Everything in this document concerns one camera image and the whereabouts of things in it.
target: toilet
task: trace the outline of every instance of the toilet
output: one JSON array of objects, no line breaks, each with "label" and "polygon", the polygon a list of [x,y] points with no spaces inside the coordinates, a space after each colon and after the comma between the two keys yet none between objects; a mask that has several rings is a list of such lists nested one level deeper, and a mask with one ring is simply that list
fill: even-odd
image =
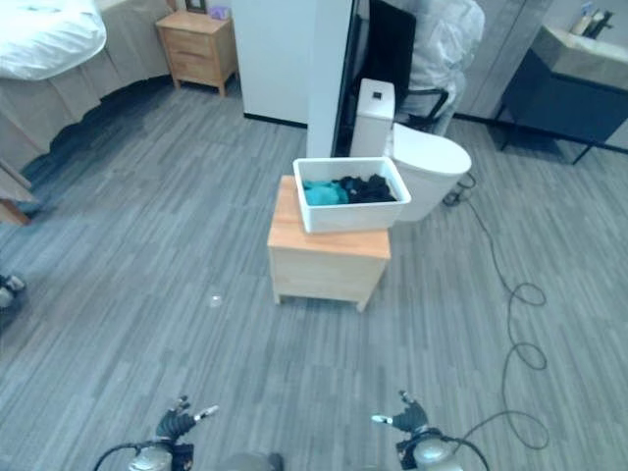
[{"label": "toilet", "polygon": [[412,195],[400,221],[425,218],[471,169],[471,157],[452,140],[397,123],[392,125],[392,145],[385,155],[393,159]]},{"label": "toilet", "polygon": [[420,221],[471,169],[471,157],[446,137],[393,124],[393,115],[393,85],[363,79],[350,156],[391,157],[412,195],[398,219]]}]

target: wooden top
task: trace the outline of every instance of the wooden top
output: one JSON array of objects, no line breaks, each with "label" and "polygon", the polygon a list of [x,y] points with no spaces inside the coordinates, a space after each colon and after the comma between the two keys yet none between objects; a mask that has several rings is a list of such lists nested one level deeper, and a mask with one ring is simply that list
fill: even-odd
[{"label": "wooden top", "polygon": [[280,182],[273,223],[268,234],[268,246],[391,259],[389,232],[385,229],[308,234],[301,221],[296,181],[291,176],[283,176]]},{"label": "wooden top", "polygon": [[183,31],[214,34],[230,21],[231,20],[214,20],[209,15],[179,10],[163,20],[158,21],[155,25],[170,29],[181,29]]}]

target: faucet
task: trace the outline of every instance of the faucet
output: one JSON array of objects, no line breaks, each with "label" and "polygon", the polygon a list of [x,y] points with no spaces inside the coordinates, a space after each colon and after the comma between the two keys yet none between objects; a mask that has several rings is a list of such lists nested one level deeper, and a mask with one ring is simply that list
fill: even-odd
[{"label": "faucet", "polygon": [[585,32],[583,32],[582,35],[585,37],[590,37],[592,39],[597,39],[605,27],[613,27],[612,25],[608,24],[608,22],[610,21],[610,17],[612,17],[613,15],[614,13],[610,12],[609,10],[606,10],[603,14],[600,12],[600,10],[597,10],[593,15],[593,20],[591,21],[589,26],[587,26],[587,29],[585,29]]}]

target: wooden nightstand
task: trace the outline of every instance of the wooden nightstand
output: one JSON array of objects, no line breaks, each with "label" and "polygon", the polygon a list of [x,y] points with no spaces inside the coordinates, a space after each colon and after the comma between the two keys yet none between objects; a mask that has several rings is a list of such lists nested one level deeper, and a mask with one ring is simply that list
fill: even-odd
[{"label": "wooden nightstand", "polygon": [[237,73],[234,23],[208,15],[178,11],[157,22],[175,87],[180,80],[217,86]]},{"label": "wooden nightstand", "polygon": [[282,295],[354,301],[363,311],[391,259],[387,230],[308,234],[294,177],[283,176],[268,252],[275,302]]}]

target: black wire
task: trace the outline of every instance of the black wire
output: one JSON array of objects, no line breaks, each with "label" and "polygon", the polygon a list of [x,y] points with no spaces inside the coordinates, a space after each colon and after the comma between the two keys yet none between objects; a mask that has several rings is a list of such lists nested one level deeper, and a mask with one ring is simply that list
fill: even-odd
[{"label": "black wire", "polygon": [[107,456],[109,456],[111,453],[114,453],[116,451],[119,451],[121,449],[125,449],[125,448],[135,448],[135,456],[137,456],[141,450],[141,446],[140,444],[120,444],[120,445],[116,445],[116,446],[112,446],[111,448],[109,448],[107,451],[105,451],[104,453],[102,453],[102,455],[100,456],[100,458],[98,458],[98,461],[96,462],[96,465],[94,466],[93,471],[98,471],[98,468],[100,467],[100,465],[102,464],[102,462],[107,458]]},{"label": "black wire", "polygon": [[[517,440],[519,440],[521,444],[523,444],[529,449],[535,449],[535,450],[544,449],[550,444],[550,431],[548,430],[548,427],[546,427],[546,425],[543,422],[541,422],[541,420],[539,420],[537,417],[527,412],[508,408],[508,401],[506,397],[506,383],[507,383],[507,376],[508,376],[508,367],[510,365],[510,359],[512,358],[513,353],[516,353],[516,355],[523,362],[523,364],[532,370],[543,371],[548,368],[548,358],[546,357],[544,352],[541,350],[541,348],[538,345],[531,343],[529,341],[517,340],[515,338],[515,335],[512,332],[512,317],[513,317],[512,306],[515,299],[517,299],[523,304],[540,307],[540,306],[544,306],[548,302],[548,298],[545,292],[538,285],[535,285],[534,283],[524,282],[524,283],[520,283],[516,285],[514,288],[510,287],[510,285],[505,279],[505,276],[503,275],[503,272],[501,270],[501,267],[499,266],[499,263],[497,262],[495,241],[493,239],[493,236],[491,235],[491,232],[488,230],[487,226],[484,224],[484,221],[480,217],[478,210],[469,201],[469,198],[463,197],[463,193],[465,189],[471,189],[477,184],[477,181],[475,180],[475,178],[473,178],[472,175],[467,174],[467,177],[471,179],[471,184],[458,183],[459,189],[454,190],[450,194],[448,194],[443,200],[443,204],[448,207],[455,207],[461,203],[466,203],[471,208],[471,211],[473,211],[473,214],[476,220],[478,221],[478,224],[480,225],[482,232],[486,235],[487,239],[489,240],[489,247],[491,249],[491,258],[493,260],[493,266],[496,269],[497,276],[499,277],[499,281],[501,282],[501,285],[503,286],[503,288],[506,290],[506,292],[509,295],[506,326],[507,326],[507,331],[508,331],[508,339],[510,340],[510,350],[506,354],[506,357],[503,361],[503,367],[501,369],[501,405],[503,407],[503,410],[496,414],[491,415],[490,417],[484,419],[482,422],[473,426],[471,429],[469,429],[469,431],[466,434],[464,434],[464,436],[462,437],[462,440],[466,441],[466,439],[469,436],[471,436],[471,434],[473,434],[475,431],[477,431],[481,427],[484,427],[489,422],[492,422],[498,417],[505,416],[508,421],[508,425],[510,429],[512,430]],[[529,356],[525,355],[524,354],[525,350],[531,351],[533,354],[536,354],[537,361],[533,361]],[[537,426],[539,426],[543,431],[543,436],[544,436],[543,440],[539,444],[533,444],[531,442],[528,442],[526,439],[524,439],[521,436],[519,430],[517,429],[517,427],[515,426],[512,420],[513,416],[524,417],[532,421],[533,423],[535,423]],[[459,443],[453,452],[456,453],[461,445],[466,445],[466,444]]]},{"label": "black wire", "polygon": [[484,453],[480,451],[480,449],[475,444],[465,439],[455,439],[453,437],[442,437],[441,440],[443,440],[443,442],[456,442],[458,444],[458,447],[456,449],[458,449],[462,445],[470,447],[473,451],[475,451],[475,454],[477,454],[480,457],[480,459],[482,460],[482,464],[484,464],[485,469],[487,471],[491,471],[491,467],[489,466],[489,462],[487,461],[486,456],[484,455]]}]

